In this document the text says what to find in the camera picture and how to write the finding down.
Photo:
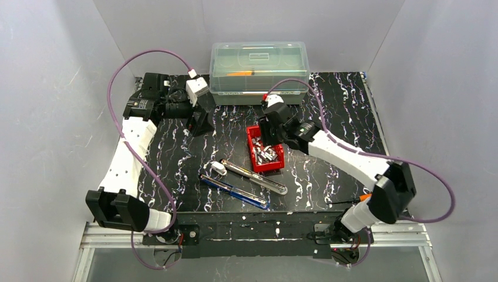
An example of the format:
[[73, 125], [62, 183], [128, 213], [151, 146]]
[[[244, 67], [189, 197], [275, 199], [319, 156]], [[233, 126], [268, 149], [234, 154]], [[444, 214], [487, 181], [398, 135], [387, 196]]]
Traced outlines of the black silver stapler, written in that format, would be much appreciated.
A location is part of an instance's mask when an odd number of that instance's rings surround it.
[[254, 182], [254, 183], [262, 186], [263, 188], [266, 188], [266, 189], [268, 189], [276, 194], [286, 195], [288, 193], [288, 188], [281, 183], [278, 183], [278, 182], [271, 180], [267, 177], [261, 176], [261, 175], [257, 174], [256, 172], [245, 169], [239, 165], [231, 163], [226, 159], [221, 159], [220, 163], [229, 171], [234, 172], [236, 174], [239, 174], [240, 176], [244, 176], [244, 177], [248, 178], [249, 181]]

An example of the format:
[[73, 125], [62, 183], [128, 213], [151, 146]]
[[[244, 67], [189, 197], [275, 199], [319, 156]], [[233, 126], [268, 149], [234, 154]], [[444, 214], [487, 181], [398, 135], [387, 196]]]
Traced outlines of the blue stapler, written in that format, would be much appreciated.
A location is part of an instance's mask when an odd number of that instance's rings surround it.
[[235, 197], [236, 199], [258, 207], [259, 209], [266, 210], [270, 206], [270, 203], [266, 199], [260, 198], [254, 194], [243, 191], [237, 187], [221, 182], [204, 174], [199, 175], [199, 179], [201, 182], [207, 184], [208, 186], [219, 189], [224, 193], [229, 194], [231, 197]]

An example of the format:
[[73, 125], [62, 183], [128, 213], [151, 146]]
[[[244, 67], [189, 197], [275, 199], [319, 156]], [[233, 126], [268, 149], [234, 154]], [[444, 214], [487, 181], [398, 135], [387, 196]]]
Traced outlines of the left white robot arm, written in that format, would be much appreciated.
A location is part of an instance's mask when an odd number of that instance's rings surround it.
[[159, 124], [184, 120], [193, 136], [214, 129], [210, 120], [208, 83], [195, 71], [184, 86], [171, 85], [169, 75], [145, 73], [128, 99], [119, 124], [120, 139], [110, 167], [97, 190], [85, 202], [101, 227], [145, 233], [162, 233], [174, 224], [174, 213], [152, 209], [139, 199], [138, 182]]

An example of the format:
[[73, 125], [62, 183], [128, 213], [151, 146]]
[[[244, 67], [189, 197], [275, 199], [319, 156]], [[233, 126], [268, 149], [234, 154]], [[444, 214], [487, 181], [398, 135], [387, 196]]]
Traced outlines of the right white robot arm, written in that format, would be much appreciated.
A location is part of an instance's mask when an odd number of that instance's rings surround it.
[[284, 102], [263, 102], [258, 125], [265, 145], [286, 144], [337, 167], [371, 189], [370, 197], [335, 220], [329, 228], [333, 235], [347, 238], [379, 222], [394, 224], [416, 195], [407, 163], [366, 156], [340, 139], [331, 140], [317, 122], [300, 122]]

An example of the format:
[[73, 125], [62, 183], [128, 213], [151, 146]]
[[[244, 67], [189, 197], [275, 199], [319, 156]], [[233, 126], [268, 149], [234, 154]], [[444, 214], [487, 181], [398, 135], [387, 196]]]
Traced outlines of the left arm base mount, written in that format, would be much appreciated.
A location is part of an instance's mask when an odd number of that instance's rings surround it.
[[145, 246], [175, 245], [195, 246], [199, 244], [200, 228], [196, 224], [175, 224], [165, 233], [144, 235], [142, 244]]

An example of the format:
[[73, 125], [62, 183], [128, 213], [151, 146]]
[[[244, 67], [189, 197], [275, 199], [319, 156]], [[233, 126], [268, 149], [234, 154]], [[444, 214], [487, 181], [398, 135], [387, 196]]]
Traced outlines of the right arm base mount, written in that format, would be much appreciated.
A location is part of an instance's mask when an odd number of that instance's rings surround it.
[[317, 223], [306, 238], [316, 244], [343, 244], [347, 249], [357, 249], [362, 243], [374, 242], [370, 229], [362, 229], [352, 233], [345, 227], [337, 227], [335, 224]]

